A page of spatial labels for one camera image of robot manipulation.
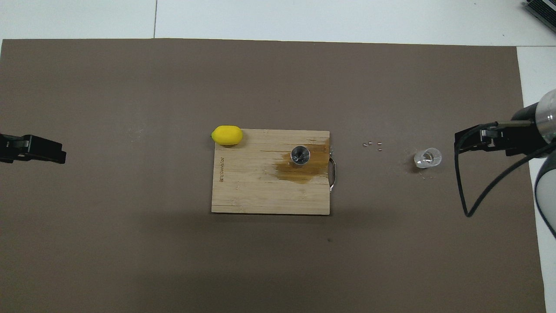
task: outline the yellow lemon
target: yellow lemon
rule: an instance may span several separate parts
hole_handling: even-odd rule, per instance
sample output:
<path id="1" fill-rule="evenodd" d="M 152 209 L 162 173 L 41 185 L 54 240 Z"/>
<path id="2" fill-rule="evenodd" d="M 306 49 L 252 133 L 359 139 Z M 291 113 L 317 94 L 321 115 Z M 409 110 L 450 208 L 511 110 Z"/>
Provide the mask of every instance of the yellow lemon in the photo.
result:
<path id="1" fill-rule="evenodd" d="M 210 135 L 214 142 L 219 145 L 236 145 L 243 138 L 243 132 L 237 126 L 218 126 Z"/>

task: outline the cutting board handle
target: cutting board handle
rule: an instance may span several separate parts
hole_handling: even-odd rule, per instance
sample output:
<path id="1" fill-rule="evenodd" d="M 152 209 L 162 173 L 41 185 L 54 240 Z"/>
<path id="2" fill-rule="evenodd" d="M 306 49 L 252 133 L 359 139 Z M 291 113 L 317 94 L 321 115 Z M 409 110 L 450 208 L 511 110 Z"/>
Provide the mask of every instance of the cutting board handle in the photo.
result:
<path id="1" fill-rule="evenodd" d="M 334 188 L 334 184 L 336 183 L 336 162 L 332 158 L 332 152 L 330 153 L 329 162 L 332 162 L 332 170 L 334 171 L 334 178 L 332 179 L 332 183 L 330 184 L 330 192 L 332 192 L 332 188 Z"/>

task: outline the brown wet patch on board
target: brown wet patch on board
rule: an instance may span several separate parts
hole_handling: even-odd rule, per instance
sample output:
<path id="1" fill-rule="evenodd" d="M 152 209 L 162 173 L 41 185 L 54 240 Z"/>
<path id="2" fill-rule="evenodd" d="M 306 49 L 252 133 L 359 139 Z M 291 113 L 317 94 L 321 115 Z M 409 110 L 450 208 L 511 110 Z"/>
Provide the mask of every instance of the brown wet patch on board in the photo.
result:
<path id="1" fill-rule="evenodd" d="M 309 144 L 303 146 L 307 147 L 311 153 L 309 161 L 304 165 L 297 165 L 290 158 L 291 151 L 284 153 L 282 155 L 282 160 L 277 161 L 273 166 L 276 169 L 274 173 L 276 178 L 279 180 L 289 180 L 299 184 L 306 184 L 311 181 L 313 177 L 328 177 L 330 139 L 320 145 Z"/>

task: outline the clear glass cup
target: clear glass cup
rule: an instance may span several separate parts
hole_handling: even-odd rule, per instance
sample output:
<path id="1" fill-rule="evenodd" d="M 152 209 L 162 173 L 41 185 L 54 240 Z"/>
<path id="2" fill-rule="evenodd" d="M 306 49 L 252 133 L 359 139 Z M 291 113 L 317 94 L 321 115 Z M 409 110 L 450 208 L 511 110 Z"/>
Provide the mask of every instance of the clear glass cup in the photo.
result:
<path id="1" fill-rule="evenodd" d="M 415 165 L 418 168 L 435 167 L 442 161 L 442 153 L 436 148 L 417 151 L 413 157 L 413 161 L 415 161 Z"/>

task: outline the wood grain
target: wood grain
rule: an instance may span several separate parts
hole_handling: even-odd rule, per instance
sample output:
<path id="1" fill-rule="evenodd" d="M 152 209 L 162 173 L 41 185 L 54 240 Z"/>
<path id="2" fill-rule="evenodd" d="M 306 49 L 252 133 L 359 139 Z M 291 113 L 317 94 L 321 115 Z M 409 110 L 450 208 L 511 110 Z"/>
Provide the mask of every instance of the wood grain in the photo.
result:
<path id="1" fill-rule="evenodd" d="M 330 132 L 242 129 L 234 146 L 215 144 L 212 212 L 330 214 Z M 305 165 L 290 160 L 298 145 L 311 153 Z"/>

